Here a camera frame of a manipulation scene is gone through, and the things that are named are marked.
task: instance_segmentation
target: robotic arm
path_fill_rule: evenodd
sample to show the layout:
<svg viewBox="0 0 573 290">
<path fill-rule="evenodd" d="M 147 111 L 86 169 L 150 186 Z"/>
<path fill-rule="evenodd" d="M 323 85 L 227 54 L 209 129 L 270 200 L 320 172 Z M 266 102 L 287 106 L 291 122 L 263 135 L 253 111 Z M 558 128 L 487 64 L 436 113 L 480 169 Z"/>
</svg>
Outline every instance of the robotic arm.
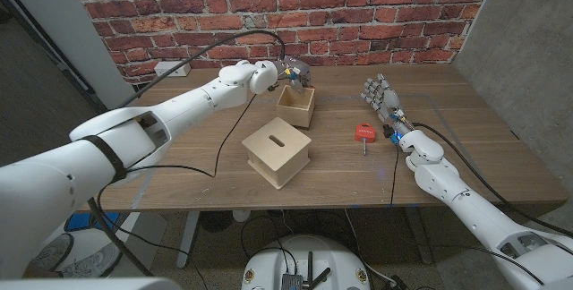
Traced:
<svg viewBox="0 0 573 290">
<path fill-rule="evenodd" d="M 401 136 L 396 142 L 409 153 L 406 164 L 414 172 L 416 184 L 450 207 L 487 250 L 506 259 L 493 257 L 509 283 L 516 289 L 538 289 L 571 277 L 573 240 L 521 226 L 473 191 L 444 158 L 441 145 L 414 130 L 406 120 L 398 96 L 386 79 L 379 74 L 378 80 L 368 79 L 362 97 L 382 122 Z"/>
<path fill-rule="evenodd" d="M 217 110 L 242 105 L 247 90 L 261 94 L 287 67 L 282 61 L 240 61 L 198 89 L 152 107 L 125 107 L 96 116 L 70 133 L 73 142 L 1 167 L 0 278 L 20 277 L 42 242 L 99 190 L 141 175 L 118 177 L 117 166 L 157 164 L 181 133 Z M 300 72 L 291 80 L 308 76 Z"/>
</svg>

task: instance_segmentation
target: open wooden box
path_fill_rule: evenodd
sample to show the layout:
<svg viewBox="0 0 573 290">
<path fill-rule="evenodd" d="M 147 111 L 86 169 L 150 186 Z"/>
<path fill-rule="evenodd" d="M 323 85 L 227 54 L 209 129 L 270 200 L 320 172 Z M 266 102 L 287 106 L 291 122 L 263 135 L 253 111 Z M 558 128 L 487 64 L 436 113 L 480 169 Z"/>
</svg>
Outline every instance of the open wooden box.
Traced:
<svg viewBox="0 0 573 290">
<path fill-rule="evenodd" d="M 278 117 L 243 140 L 249 165 L 276 189 L 283 188 L 311 161 L 310 143 L 309 137 Z"/>
<path fill-rule="evenodd" d="M 289 124 L 308 128 L 314 111 L 314 89 L 304 88 L 298 93 L 285 85 L 277 103 L 277 115 Z"/>
</svg>

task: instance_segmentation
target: table leg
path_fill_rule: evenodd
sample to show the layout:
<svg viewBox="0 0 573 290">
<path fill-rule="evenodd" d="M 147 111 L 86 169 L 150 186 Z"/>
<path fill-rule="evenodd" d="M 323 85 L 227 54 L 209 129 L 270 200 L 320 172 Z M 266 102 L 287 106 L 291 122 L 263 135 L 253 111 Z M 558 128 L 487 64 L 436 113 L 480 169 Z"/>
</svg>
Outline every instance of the table leg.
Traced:
<svg viewBox="0 0 573 290">
<path fill-rule="evenodd" d="M 418 244 L 418 251 L 420 252 L 422 263 L 432 264 L 432 253 L 430 252 L 430 246 L 428 245 L 428 237 L 423 230 L 422 217 L 420 216 L 419 209 L 405 208 L 405 211 L 408 224 L 410 225 L 410 230 L 412 230 L 415 242 Z"/>
<path fill-rule="evenodd" d="M 185 223 L 185 230 L 183 231 L 183 238 L 181 239 L 181 246 L 179 249 L 181 251 L 191 253 L 193 247 L 193 240 L 195 238 L 195 230 L 197 229 L 197 224 L 199 223 L 200 211 L 190 211 L 187 213 L 187 222 Z M 177 255 L 177 267 L 184 269 L 187 264 L 189 264 L 189 256 L 179 252 Z"/>
</svg>

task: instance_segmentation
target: wooden table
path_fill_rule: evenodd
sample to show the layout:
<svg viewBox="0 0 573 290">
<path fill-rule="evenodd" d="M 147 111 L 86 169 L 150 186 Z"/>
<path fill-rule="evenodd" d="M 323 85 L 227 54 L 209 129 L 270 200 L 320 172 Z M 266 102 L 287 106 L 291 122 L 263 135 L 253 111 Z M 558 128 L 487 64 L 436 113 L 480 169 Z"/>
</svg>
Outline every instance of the wooden table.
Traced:
<svg viewBox="0 0 573 290">
<path fill-rule="evenodd" d="M 218 70 L 196 70 L 169 78 L 143 95 L 140 106 L 160 103 L 208 82 Z M 277 116 L 282 87 L 253 101 L 221 152 L 216 178 L 183 169 L 155 169 L 103 197 L 106 210 L 219 210 L 388 207 L 441 204 L 415 184 L 399 153 L 396 183 L 392 177 L 397 148 L 382 135 L 376 113 L 360 99 L 367 78 L 383 73 L 398 93 L 410 121 L 429 124 L 454 141 L 474 161 L 490 184 L 516 203 L 561 203 L 566 190 L 526 145 L 450 65 L 373 65 L 313 67 L 316 107 L 309 130 L 310 164 L 278 191 L 247 164 L 241 141 Z M 213 171 L 218 147 L 244 106 L 217 112 L 175 142 L 161 164 Z M 354 141 L 355 127 L 372 124 L 377 140 Z M 462 178 L 488 200 L 495 197 L 472 176 L 438 137 L 447 159 Z"/>
</svg>

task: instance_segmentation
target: red object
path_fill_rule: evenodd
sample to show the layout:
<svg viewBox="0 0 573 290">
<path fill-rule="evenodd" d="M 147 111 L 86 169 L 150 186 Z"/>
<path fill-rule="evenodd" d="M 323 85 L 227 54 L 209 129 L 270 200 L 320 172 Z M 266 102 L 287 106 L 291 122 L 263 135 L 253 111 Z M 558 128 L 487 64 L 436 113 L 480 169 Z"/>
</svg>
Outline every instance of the red object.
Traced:
<svg viewBox="0 0 573 290">
<path fill-rule="evenodd" d="M 376 138 L 376 130 L 374 130 L 374 127 L 367 123 L 358 124 L 356 126 L 355 140 L 362 141 L 363 138 L 366 138 L 366 142 L 368 143 L 374 142 L 374 138 Z"/>
</svg>

